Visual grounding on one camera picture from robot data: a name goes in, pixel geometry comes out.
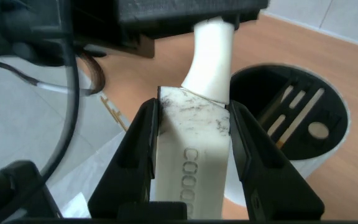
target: white tile floor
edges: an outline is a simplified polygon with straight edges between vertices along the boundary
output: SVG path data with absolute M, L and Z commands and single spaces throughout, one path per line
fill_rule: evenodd
M 18 58 L 1 58 L 27 74 L 65 85 L 65 69 L 32 65 Z M 82 86 L 89 86 L 82 78 Z M 56 183 L 122 132 L 99 99 L 82 99 L 80 120 L 71 148 L 50 179 Z M 0 68 L 0 168 L 16 159 L 30 159 L 41 169 L 62 131 L 66 95 L 38 89 Z
M 358 0 L 270 0 L 266 13 L 358 44 Z

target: white plastic object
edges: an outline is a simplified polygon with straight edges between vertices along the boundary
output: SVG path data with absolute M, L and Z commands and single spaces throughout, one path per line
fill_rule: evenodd
M 197 23 L 194 35 L 193 62 L 181 86 L 228 105 L 234 25 L 217 17 Z
M 155 200 L 187 204 L 189 219 L 220 219 L 229 112 L 185 89 L 160 87 Z

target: wire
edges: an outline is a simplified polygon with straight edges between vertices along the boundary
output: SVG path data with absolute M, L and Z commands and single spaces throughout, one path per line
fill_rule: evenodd
M 94 86 L 93 89 L 80 89 L 80 96 L 90 96 L 96 93 L 99 93 L 103 90 L 106 84 L 106 77 L 104 76 L 103 69 L 101 68 L 100 64 L 91 56 L 89 56 L 84 51 L 79 51 L 79 56 L 85 61 L 86 66 L 91 71 L 91 81 L 92 85 Z M 67 86 L 56 85 L 52 83 L 46 83 L 40 81 L 36 78 L 30 77 L 20 70 L 6 64 L 0 62 L 0 68 L 4 68 L 6 70 L 11 71 L 13 74 L 18 76 L 21 80 L 25 81 L 26 83 L 43 88 L 45 90 L 55 91 L 59 93 L 66 93 L 68 94 L 69 89 Z
M 72 39 L 65 39 L 63 46 L 65 61 L 67 66 L 71 69 L 71 72 L 67 73 L 68 86 L 72 86 L 67 95 L 67 113 L 65 124 L 59 142 L 56 146 L 56 150 L 53 156 L 47 162 L 44 168 L 44 173 L 39 180 L 32 182 L 27 189 L 23 190 L 20 194 L 16 195 L 7 205 L 0 209 L 0 223 L 9 218 L 14 212 L 16 212 L 28 199 L 33 196 L 41 188 L 45 187 L 45 184 L 49 177 L 55 172 L 59 163 L 62 161 L 66 154 L 70 141 L 73 137 L 76 121 L 78 119 L 78 110 L 80 107 L 80 78 L 78 75 L 78 68 L 76 64 L 75 53 L 73 51 Z

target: white 3d-printed part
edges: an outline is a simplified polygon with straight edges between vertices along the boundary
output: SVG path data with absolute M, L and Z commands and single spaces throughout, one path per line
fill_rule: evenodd
M 188 218 L 220 219 L 229 112 L 189 91 L 160 88 L 155 200 L 187 204 Z

